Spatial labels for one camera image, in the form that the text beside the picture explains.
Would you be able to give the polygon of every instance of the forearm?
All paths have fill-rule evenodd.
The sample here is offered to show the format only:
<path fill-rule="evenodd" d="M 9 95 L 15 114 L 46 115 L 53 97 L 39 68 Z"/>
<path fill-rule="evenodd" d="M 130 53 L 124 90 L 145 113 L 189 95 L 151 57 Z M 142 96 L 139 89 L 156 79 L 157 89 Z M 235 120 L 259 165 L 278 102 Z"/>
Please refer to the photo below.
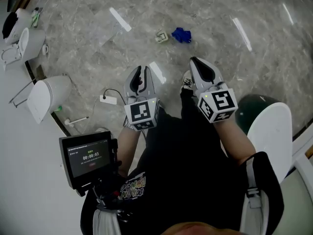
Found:
<path fill-rule="evenodd" d="M 214 123 L 225 150 L 238 165 L 241 165 L 250 156 L 255 154 L 255 148 L 246 134 L 234 120 L 225 120 Z"/>
<path fill-rule="evenodd" d="M 128 176 L 128 171 L 132 165 L 140 132 L 124 127 L 118 136 L 117 160 L 122 161 L 119 167 L 119 174 L 123 177 Z"/>

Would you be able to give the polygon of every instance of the blue glove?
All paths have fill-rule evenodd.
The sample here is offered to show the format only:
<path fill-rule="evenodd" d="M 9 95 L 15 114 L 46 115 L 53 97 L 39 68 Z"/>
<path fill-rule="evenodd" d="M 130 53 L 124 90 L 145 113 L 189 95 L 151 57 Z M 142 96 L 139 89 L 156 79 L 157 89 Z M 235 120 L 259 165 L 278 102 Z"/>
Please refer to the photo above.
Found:
<path fill-rule="evenodd" d="M 186 42 L 190 43 L 191 42 L 191 32 L 190 30 L 184 31 L 183 28 L 176 28 L 176 30 L 172 33 L 172 36 L 176 38 L 177 41 L 180 43 Z"/>

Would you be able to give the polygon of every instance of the timer display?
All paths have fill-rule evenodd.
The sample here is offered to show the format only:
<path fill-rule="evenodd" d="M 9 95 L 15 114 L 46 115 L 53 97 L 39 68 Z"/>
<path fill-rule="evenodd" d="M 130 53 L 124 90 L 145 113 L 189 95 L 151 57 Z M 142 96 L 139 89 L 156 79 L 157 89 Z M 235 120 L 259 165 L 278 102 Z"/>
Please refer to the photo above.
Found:
<path fill-rule="evenodd" d="M 70 147 L 67 152 L 74 178 L 110 163 L 107 140 Z"/>

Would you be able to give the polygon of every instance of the shoe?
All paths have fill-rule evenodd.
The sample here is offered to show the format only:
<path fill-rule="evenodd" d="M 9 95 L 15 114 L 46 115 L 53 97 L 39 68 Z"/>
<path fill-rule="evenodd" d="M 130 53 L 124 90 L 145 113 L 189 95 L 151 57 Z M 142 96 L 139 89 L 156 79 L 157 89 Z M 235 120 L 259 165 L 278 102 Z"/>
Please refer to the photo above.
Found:
<path fill-rule="evenodd" d="M 190 70 L 186 71 L 184 74 L 184 77 L 182 79 L 182 85 L 180 88 L 180 93 L 182 89 L 187 89 L 187 90 L 192 90 L 192 78 L 191 78 L 191 73 Z"/>

